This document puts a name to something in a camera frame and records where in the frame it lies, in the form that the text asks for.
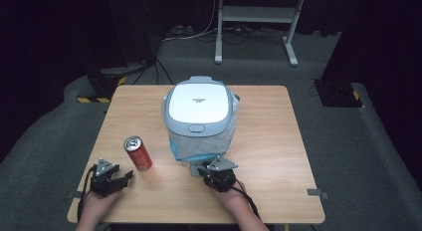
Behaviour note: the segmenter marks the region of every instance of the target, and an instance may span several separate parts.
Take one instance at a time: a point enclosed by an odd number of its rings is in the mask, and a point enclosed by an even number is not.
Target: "soda can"
[[[139,136],[127,138],[123,146],[137,170],[145,171],[151,167],[152,160]]]

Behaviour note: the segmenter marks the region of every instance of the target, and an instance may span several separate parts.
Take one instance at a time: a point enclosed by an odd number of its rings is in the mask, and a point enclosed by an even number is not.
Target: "gray carpet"
[[[241,39],[225,36],[233,43]],[[288,88],[316,185],[329,194],[321,201],[325,221],[315,225],[316,230],[422,230],[421,192],[364,86],[353,84],[364,108],[321,105],[313,79],[322,75],[337,39],[296,35],[297,68],[290,67],[280,37],[224,44],[221,65],[214,64],[214,43],[194,39],[163,42],[157,58],[174,83],[204,75],[227,85]],[[158,82],[168,85],[159,66],[158,74]],[[125,83],[132,84],[138,75],[128,76]],[[155,84],[156,78],[152,66],[137,84]],[[89,90],[86,77],[70,83],[64,90],[65,101],[28,128],[0,164],[0,230],[75,228],[67,220],[69,192],[79,184],[108,108],[108,104],[77,103],[76,97]],[[291,230],[312,227],[291,225]]]

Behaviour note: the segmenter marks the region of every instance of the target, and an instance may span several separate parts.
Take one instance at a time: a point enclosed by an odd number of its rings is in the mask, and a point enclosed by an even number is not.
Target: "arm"
[[[240,181],[236,182],[233,186],[238,189],[245,189],[244,184]],[[213,189],[213,192],[223,203],[224,208],[236,219],[240,230],[268,231],[267,226],[254,214],[248,201],[241,193],[233,189],[226,192],[218,192]]]
[[[102,221],[119,195],[120,191],[107,197],[101,197],[90,192],[84,201],[84,209],[76,231],[95,231],[97,225]]]

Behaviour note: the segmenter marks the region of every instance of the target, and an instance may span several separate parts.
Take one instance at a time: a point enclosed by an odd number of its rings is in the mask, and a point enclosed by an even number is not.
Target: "wooden table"
[[[175,161],[161,118],[161,102],[171,86],[120,86],[100,130],[85,175],[100,157],[118,163],[122,177],[135,177],[123,190],[104,222],[109,223],[235,223],[189,168]],[[282,86],[229,86],[240,96],[237,126],[227,154],[239,164],[236,176],[267,224],[321,223],[318,196],[307,189],[316,184],[288,91]],[[123,149],[124,140],[139,135],[152,159],[147,171],[137,171]],[[78,198],[68,219],[77,222]]]

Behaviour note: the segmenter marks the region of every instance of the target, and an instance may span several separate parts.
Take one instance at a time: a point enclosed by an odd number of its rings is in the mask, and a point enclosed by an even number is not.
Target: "white lid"
[[[168,114],[186,123],[213,123],[229,112],[226,88],[217,84],[182,84],[174,88]]]

